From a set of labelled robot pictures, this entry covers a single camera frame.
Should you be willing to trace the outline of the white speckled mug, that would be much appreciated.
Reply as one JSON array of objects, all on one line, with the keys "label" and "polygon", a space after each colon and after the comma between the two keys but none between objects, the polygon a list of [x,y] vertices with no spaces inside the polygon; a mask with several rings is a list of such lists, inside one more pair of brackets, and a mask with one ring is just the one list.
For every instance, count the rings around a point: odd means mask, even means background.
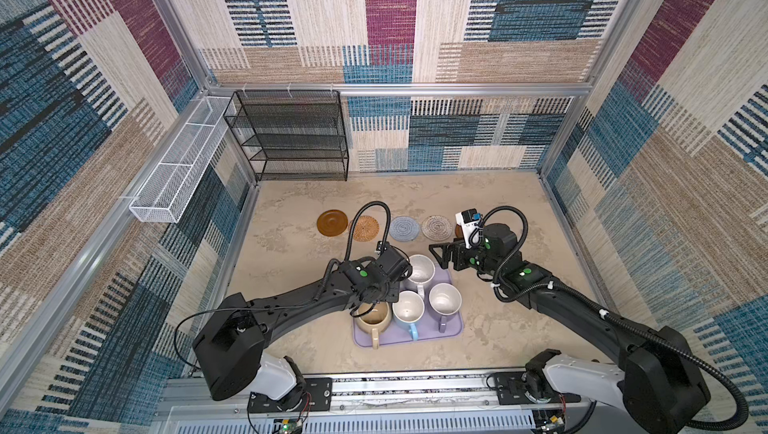
[{"label": "white speckled mug", "polygon": [[416,292],[424,299],[436,272],[434,262],[422,254],[411,255],[409,262],[412,267],[412,273],[403,281],[403,285],[406,289]]}]

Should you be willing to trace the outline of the multicolour woven round coaster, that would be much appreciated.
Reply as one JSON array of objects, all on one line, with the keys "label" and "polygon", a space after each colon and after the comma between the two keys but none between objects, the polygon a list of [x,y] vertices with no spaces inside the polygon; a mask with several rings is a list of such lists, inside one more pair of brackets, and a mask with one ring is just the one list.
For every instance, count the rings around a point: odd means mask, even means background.
[{"label": "multicolour woven round coaster", "polygon": [[429,240],[443,242],[451,240],[455,223],[441,215],[431,215],[421,224],[422,234]]}]

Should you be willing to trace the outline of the blue woven round coaster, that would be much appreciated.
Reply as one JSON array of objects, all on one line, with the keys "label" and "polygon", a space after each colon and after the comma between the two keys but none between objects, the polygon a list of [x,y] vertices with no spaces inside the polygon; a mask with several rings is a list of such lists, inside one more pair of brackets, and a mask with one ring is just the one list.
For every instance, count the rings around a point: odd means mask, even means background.
[{"label": "blue woven round coaster", "polygon": [[397,242],[411,242],[419,236],[420,224],[412,217],[399,216],[392,220],[389,234]]}]

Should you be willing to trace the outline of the rattan woven round coaster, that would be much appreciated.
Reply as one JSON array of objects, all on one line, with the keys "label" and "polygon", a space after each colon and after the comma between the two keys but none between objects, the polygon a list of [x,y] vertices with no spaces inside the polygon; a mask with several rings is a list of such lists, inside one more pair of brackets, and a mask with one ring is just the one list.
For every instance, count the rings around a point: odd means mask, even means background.
[{"label": "rattan woven round coaster", "polygon": [[350,229],[354,242],[371,242],[379,235],[380,224],[370,215],[361,215],[356,223],[350,224]]}]

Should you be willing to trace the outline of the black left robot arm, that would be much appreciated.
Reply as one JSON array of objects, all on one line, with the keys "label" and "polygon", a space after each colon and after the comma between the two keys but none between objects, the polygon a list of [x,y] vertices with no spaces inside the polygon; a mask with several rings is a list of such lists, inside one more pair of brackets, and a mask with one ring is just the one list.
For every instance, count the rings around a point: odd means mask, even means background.
[{"label": "black left robot arm", "polygon": [[[351,257],[354,233],[362,214],[380,207],[385,226],[375,257]],[[331,259],[317,281],[291,291],[247,301],[241,293],[226,297],[218,307],[196,312],[175,327],[173,346],[183,324],[204,317],[192,341],[197,362],[214,401],[253,390],[278,402],[296,396],[300,371],[285,356],[271,361],[265,349],[289,332],[323,316],[346,311],[359,318],[380,304],[399,298],[400,283],[413,274],[407,254],[388,241],[392,214],[379,200],[363,205],[351,221],[344,258]]]}]

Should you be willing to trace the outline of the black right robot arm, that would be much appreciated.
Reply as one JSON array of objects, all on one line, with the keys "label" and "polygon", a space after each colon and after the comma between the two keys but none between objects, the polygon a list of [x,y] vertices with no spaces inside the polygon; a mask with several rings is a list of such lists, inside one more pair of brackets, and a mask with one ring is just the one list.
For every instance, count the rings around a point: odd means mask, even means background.
[{"label": "black right robot arm", "polygon": [[463,236],[432,244],[443,269],[475,270],[497,300],[544,314],[611,360],[598,365],[548,349],[526,366],[528,393],[547,399],[572,393],[626,412],[648,433],[685,427],[724,432],[746,423],[745,395],[723,372],[694,355],[685,337],[626,319],[568,286],[546,268],[523,258],[529,224],[515,234],[474,209],[457,215]]}]

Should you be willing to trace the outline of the beige mug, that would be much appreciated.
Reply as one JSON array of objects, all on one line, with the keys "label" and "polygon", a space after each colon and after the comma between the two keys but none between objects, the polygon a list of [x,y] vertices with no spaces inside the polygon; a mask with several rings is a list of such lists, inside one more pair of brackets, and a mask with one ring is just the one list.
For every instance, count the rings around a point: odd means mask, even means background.
[{"label": "beige mug", "polygon": [[353,317],[355,327],[368,336],[373,349],[378,349],[381,336],[392,321],[390,304],[387,302],[377,304],[363,303],[354,312]]}]

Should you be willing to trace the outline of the lilac plastic tray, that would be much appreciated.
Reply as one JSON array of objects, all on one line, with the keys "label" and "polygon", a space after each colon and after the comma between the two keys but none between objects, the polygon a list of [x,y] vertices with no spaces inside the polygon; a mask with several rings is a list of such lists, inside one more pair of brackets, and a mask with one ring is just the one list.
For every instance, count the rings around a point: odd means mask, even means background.
[{"label": "lilac plastic tray", "polygon": [[[439,315],[426,300],[426,311],[424,316],[416,323],[418,331],[417,342],[426,342],[431,340],[456,337],[462,333],[464,322],[461,313],[454,314],[447,319],[444,332],[439,331]],[[372,338],[356,324],[352,327],[354,343],[361,348],[371,348]],[[395,321],[387,327],[380,335],[380,346],[398,345],[413,343],[410,332],[407,329],[399,327]]]}]

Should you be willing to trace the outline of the aluminium front rail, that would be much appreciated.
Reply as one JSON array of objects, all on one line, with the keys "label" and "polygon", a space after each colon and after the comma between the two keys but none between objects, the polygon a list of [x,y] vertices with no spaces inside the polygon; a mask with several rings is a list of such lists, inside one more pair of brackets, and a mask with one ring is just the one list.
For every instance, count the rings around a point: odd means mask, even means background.
[{"label": "aluminium front rail", "polygon": [[212,400],[200,378],[171,380],[153,433],[638,433],[625,413],[565,395],[535,404],[500,402],[493,381],[517,368],[308,375],[311,409],[257,408],[252,394]]}]

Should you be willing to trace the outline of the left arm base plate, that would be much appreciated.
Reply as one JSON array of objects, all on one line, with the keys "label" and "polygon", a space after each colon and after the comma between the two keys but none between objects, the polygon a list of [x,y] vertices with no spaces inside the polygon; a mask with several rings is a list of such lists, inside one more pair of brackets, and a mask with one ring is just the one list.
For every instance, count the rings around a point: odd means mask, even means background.
[{"label": "left arm base plate", "polygon": [[330,377],[309,378],[300,382],[284,398],[275,401],[264,394],[251,394],[248,399],[248,414],[299,413],[309,405],[308,410],[327,412],[331,408],[333,380]]}]

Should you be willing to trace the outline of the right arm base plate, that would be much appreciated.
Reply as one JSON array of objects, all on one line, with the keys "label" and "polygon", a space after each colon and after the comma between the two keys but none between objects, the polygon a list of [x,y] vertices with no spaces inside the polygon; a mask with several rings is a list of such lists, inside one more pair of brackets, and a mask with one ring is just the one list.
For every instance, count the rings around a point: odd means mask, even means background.
[{"label": "right arm base plate", "polygon": [[525,371],[497,371],[485,378],[486,387],[497,396],[502,406],[557,404],[566,406],[579,403],[582,397],[577,394],[560,393],[543,378],[528,375]]}]

